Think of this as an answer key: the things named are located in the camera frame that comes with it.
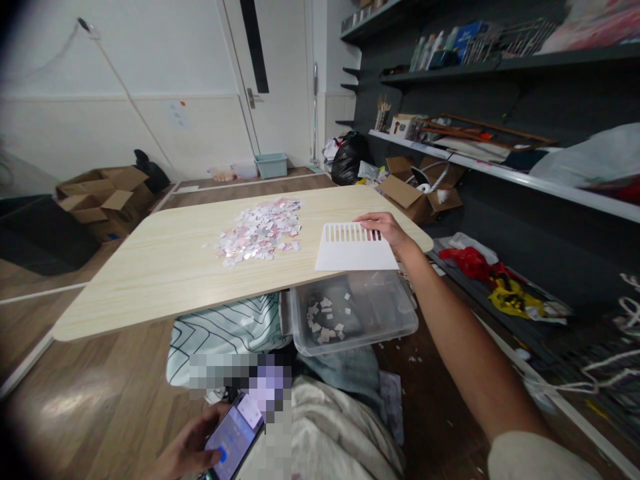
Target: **wooden table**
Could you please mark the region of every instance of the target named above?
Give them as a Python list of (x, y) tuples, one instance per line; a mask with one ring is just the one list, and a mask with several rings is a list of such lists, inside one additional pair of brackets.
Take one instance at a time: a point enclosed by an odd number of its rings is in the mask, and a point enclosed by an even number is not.
[(222, 266), (212, 247), (235, 226), (242, 210), (282, 195), (246, 198), (165, 210), (136, 228), (94, 276), (53, 328), (72, 341), (302, 285), (342, 272), (316, 271), (322, 227), (352, 221), (370, 211), (390, 211), (424, 252), (433, 242), (416, 224), (370, 187), (354, 185), (300, 191), (300, 251), (276, 250), (274, 260), (252, 259)]

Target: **black bag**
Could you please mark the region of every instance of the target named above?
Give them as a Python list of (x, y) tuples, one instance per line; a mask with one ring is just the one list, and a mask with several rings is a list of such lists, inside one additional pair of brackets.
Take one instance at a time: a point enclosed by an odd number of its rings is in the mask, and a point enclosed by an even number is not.
[(142, 150), (134, 150), (135, 153), (135, 165), (138, 170), (146, 174), (149, 178), (145, 180), (145, 185), (152, 194), (156, 194), (165, 188), (167, 188), (169, 182), (168, 176), (162, 171), (162, 168), (152, 161), (149, 161), (149, 157)]
[(341, 186), (356, 183), (360, 180), (360, 160), (373, 165), (367, 138), (359, 132), (350, 131), (333, 159), (331, 180)]

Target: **phone screen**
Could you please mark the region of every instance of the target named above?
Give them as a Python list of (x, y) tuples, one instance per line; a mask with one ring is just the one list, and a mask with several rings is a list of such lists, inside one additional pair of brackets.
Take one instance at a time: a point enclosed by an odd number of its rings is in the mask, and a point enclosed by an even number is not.
[(256, 403), (241, 393), (205, 445), (205, 450), (222, 450), (222, 459), (209, 470), (212, 478), (233, 478), (263, 424), (264, 418)]

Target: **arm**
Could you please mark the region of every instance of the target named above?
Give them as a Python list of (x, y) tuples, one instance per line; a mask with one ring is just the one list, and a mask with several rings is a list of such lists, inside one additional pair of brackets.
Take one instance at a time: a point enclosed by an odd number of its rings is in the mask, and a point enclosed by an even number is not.
[(508, 431), (554, 439), (520, 378), (484, 326), (446, 286), (390, 213), (357, 218), (380, 230), (407, 269), (433, 341), (490, 442)]

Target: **hand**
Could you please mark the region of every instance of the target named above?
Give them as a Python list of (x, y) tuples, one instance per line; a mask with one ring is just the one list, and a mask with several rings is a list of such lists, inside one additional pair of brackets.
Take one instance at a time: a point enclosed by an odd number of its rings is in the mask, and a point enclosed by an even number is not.
[(414, 246), (417, 247), (416, 242), (402, 230), (402, 227), (389, 212), (367, 213), (354, 221), (360, 222), (360, 225), (367, 230), (379, 230), (399, 257), (406, 250), (410, 250)]
[(218, 402), (191, 420), (145, 472), (145, 480), (176, 480), (203, 472), (222, 458), (220, 450), (203, 451), (205, 442), (231, 405)]

